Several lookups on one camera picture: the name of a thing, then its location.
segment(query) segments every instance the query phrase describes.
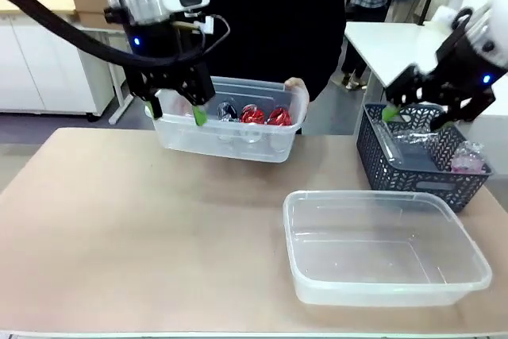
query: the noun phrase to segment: brown tabletop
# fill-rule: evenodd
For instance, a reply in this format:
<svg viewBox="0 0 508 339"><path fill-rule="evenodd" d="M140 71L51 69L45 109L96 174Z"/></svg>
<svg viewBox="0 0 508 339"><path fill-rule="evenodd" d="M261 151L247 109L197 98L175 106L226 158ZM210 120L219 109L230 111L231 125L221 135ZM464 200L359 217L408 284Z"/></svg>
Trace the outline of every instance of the brown tabletop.
<svg viewBox="0 0 508 339"><path fill-rule="evenodd" d="M460 215L492 267L455 306L330 308L294 293L282 204L364 189L352 137L298 137L285 164L162 149L154 132L61 129L0 196L0 329L372 336L508 332L508 215Z"/></svg>

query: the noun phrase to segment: basket handle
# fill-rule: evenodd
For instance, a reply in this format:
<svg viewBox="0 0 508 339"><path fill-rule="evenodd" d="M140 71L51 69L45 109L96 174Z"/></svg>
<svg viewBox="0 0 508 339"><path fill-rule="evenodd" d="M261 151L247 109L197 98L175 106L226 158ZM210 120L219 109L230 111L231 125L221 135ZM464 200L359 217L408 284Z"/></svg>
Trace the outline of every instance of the basket handle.
<svg viewBox="0 0 508 339"><path fill-rule="evenodd" d="M440 183L440 182L418 182L416 188L420 190L431 191L453 191L457 185L455 183Z"/></svg>

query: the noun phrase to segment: black shirt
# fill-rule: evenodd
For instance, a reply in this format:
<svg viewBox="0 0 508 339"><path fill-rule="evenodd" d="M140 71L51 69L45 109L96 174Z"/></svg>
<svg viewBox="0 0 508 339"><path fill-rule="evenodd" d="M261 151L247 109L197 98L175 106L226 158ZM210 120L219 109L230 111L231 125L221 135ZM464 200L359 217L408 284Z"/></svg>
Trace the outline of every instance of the black shirt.
<svg viewBox="0 0 508 339"><path fill-rule="evenodd" d="M210 0L206 12L220 14L231 27L206 59L211 75L275 82L300 77L312 101L337 68L344 0ZM218 27L215 34L222 32Z"/></svg>

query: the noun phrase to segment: black plastic basket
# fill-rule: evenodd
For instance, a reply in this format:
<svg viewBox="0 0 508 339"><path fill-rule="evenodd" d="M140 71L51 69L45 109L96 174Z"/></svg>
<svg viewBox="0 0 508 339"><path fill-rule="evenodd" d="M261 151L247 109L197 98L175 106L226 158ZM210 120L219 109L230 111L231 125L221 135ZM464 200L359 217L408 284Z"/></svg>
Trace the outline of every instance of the black plastic basket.
<svg viewBox="0 0 508 339"><path fill-rule="evenodd" d="M375 134L374 123L382 121L386 105L370 103L364 106L364 114L356 147L360 154L368 182L378 191L428 192L443 200L456 213L460 212L487 181L492 170L485 164L484 173L478 175L456 174L451 172L451 159L460 143L466 140L455 126L438 132L438 139L420 144L424 148L425 160L411 168L390 163ZM442 113L438 106L416 105L406 107L400 113L400 120L388 124L391 131L421 129Z"/></svg>

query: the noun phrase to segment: empty plastic container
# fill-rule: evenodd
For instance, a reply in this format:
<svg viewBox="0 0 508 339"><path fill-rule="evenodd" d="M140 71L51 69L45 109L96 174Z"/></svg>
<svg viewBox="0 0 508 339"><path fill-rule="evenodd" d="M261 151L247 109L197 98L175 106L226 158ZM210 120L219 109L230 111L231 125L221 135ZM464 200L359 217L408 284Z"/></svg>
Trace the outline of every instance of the empty plastic container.
<svg viewBox="0 0 508 339"><path fill-rule="evenodd" d="M306 94L281 83L245 79L212 78L216 95L206 105L208 122L197 126L190 103L176 91L161 90L157 97L163 117L154 121L160 143L165 148L224 156L243 160L281 163L289 157L294 135L306 116ZM217 108L221 102L233 102L238 114L256 104L268 116L276 107L289 110L293 125L273 126L219 121ZM151 117L148 108L146 114Z"/></svg>
<svg viewBox="0 0 508 339"><path fill-rule="evenodd" d="M299 191L284 202L298 298L341 306L443 306L489 286L492 270L437 196Z"/></svg>

